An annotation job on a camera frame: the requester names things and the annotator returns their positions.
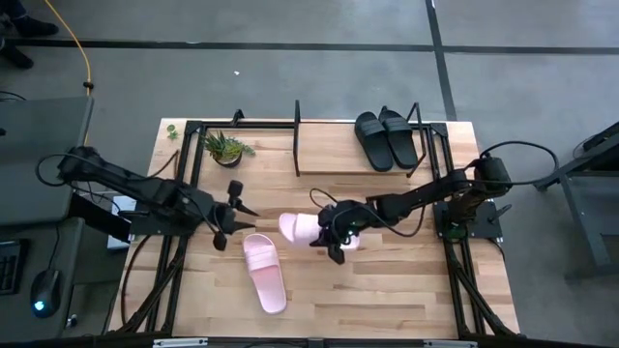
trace yellow cable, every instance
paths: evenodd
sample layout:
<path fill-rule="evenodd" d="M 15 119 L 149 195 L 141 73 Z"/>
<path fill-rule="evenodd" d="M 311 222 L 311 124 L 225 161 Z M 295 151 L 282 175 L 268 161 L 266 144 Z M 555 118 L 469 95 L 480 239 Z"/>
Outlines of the yellow cable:
<path fill-rule="evenodd" d="M 69 34 L 71 34 L 71 37 L 74 39 L 75 44 L 77 45 L 77 48 L 79 48 L 79 51 L 81 52 L 82 57 L 84 57 L 84 63 L 86 63 L 86 82 L 88 82 L 88 84 L 91 84 L 92 81 L 91 81 L 91 78 L 90 78 L 90 62 L 88 61 L 88 56 L 86 55 L 86 52 L 84 52 L 84 48 L 81 47 L 81 44 L 79 43 L 79 40 L 75 36 L 74 32 L 71 30 L 69 25 L 67 25 L 67 23 L 62 18 L 62 16 L 60 16 L 60 14 L 58 14 L 56 9 L 54 9 L 54 7 L 49 3 L 49 0 L 45 0 L 45 3 L 49 7 L 49 9 L 56 15 L 58 20 L 60 20 L 62 25 L 64 25 L 65 29 L 67 29 Z M 86 96 L 90 96 L 90 87 L 86 87 Z"/>

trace wooden table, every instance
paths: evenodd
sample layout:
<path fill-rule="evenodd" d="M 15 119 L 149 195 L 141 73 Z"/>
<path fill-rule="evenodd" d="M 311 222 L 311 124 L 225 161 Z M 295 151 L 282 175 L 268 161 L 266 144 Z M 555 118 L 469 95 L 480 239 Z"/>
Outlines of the wooden table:
<path fill-rule="evenodd" d="M 167 126 L 176 126 L 182 135 L 186 121 L 162 120 L 150 173 L 180 149 L 182 138 L 168 139 Z M 455 338 L 445 253 L 442 242 L 435 237 L 431 210 L 420 233 L 411 239 L 386 229 L 363 232 L 360 249 L 346 252 L 346 263 L 341 266 L 327 257 L 324 248 L 292 249 L 280 235 L 280 214 L 319 211 L 309 198 L 312 188 L 325 189 L 336 198 L 363 201 L 370 195 L 406 192 L 431 180 L 428 158 L 410 179 L 401 171 L 378 174 L 370 170 L 367 159 L 357 156 L 359 149 L 355 147 L 359 145 L 354 141 L 351 124 L 333 128 L 327 127 L 333 121 L 304 122 L 307 123 L 300 127 L 299 138 L 301 177 L 295 176 L 292 130 L 225 130 L 226 135 L 237 137 L 256 151 L 254 158 L 243 158 L 235 169 L 218 166 L 205 152 L 199 188 L 225 201 L 229 181 L 239 180 L 245 185 L 244 203 L 260 217 L 238 214 L 239 220 L 254 222 L 257 227 L 234 234 L 224 252 L 214 250 L 212 233 L 205 225 L 197 229 L 185 262 L 174 335 Z M 447 125 L 455 167 L 462 167 L 479 154 L 473 127 L 467 122 Z M 414 137 L 419 152 L 419 139 Z M 342 145 L 327 146 L 329 141 L 341 141 Z M 186 182 L 194 149 L 192 144 Z M 320 159 L 330 164 L 324 165 Z M 169 178 L 172 175 L 172 168 L 162 174 Z M 398 229 L 411 231 L 418 218 L 419 212 L 413 212 Z M 241 243 L 255 232 L 273 240 L 280 255 L 288 305 L 278 315 L 262 311 L 246 269 Z M 139 307 L 153 286 L 161 243 L 162 238 L 152 238 L 137 256 L 129 279 L 128 315 Z M 133 243 L 130 257 L 135 246 Z M 499 250 L 488 241 L 471 240 L 471 252 L 481 293 L 504 323 L 517 331 L 510 285 Z M 470 301 L 468 296 L 462 298 L 469 328 L 473 328 Z M 119 307 L 117 301 L 111 329 L 120 326 Z M 164 310 L 162 305 L 160 322 Z"/>

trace person's foot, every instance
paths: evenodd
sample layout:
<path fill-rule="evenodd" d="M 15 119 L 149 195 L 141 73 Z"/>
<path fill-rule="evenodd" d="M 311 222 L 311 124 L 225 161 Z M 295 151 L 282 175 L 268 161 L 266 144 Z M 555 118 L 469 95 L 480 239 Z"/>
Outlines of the person's foot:
<path fill-rule="evenodd" d="M 58 27 L 51 23 L 41 22 L 40 20 L 31 18 L 28 15 L 22 18 L 12 20 L 15 29 L 19 35 L 24 38 L 32 38 L 38 36 L 49 36 L 58 33 Z"/>
<path fill-rule="evenodd" d="M 5 43 L 4 47 L 0 49 L 0 56 L 8 59 L 13 65 L 20 69 L 30 69 L 35 65 L 30 58 L 9 43 Z"/>

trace pink slide sandal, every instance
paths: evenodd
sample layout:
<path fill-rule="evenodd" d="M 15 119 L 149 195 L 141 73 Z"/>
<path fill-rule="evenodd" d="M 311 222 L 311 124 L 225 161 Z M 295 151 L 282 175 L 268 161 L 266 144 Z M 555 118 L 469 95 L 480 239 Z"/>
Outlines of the pink slide sandal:
<path fill-rule="evenodd" d="M 243 251 L 262 309 L 269 314 L 282 312 L 286 308 L 286 291 L 275 245 L 256 233 L 245 238 Z"/>
<path fill-rule="evenodd" d="M 280 233 L 295 247 L 310 247 L 310 243 L 317 240 L 320 235 L 318 216 L 310 214 L 280 215 Z M 359 238 L 352 237 L 350 244 L 342 245 L 342 249 L 356 249 L 359 247 Z"/>

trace black slide sandal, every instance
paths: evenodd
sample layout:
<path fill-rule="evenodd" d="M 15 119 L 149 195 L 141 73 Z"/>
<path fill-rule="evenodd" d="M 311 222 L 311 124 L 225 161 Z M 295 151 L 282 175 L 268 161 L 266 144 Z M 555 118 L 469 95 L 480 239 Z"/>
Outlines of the black slide sandal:
<path fill-rule="evenodd" d="M 376 115 L 369 111 L 359 115 L 355 121 L 355 134 L 374 170 L 384 172 L 394 166 L 385 128 L 378 122 Z"/>
<path fill-rule="evenodd" d="M 418 163 L 413 130 L 397 112 L 383 107 L 378 121 L 387 130 L 387 140 L 394 159 L 400 168 L 411 169 Z"/>

